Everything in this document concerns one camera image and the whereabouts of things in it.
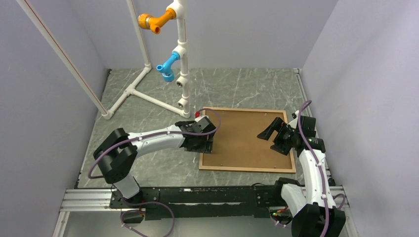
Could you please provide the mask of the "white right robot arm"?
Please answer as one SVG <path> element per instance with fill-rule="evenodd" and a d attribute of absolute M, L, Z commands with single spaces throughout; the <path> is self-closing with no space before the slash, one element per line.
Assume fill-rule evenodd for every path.
<path fill-rule="evenodd" d="M 278 134 L 271 149 L 283 155 L 295 150 L 302 165 L 304 190 L 296 180 L 280 179 L 272 192 L 274 202 L 287 204 L 291 212 L 292 236 L 337 237 L 346 217 L 331 194 L 325 166 L 325 143 L 316 137 L 315 124 L 313 117 L 297 116 L 290 123 L 276 117 L 257 137 L 268 140 L 276 131 Z"/>

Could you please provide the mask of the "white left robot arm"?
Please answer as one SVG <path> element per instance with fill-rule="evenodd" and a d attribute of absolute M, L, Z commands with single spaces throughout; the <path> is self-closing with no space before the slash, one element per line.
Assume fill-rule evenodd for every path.
<path fill-rule="evenodd" d="M 169 148 L 184 148 L 187 152 L 211 153 L 217 127 L 208 116 L 178 121 L 166 128 L 140 133 L 115 129 L 94 151 L 94 166 L 107 184 L 117 188 L 129 207 L 142 201 L 142 191 L 130 171 L 136 158 Z"/>

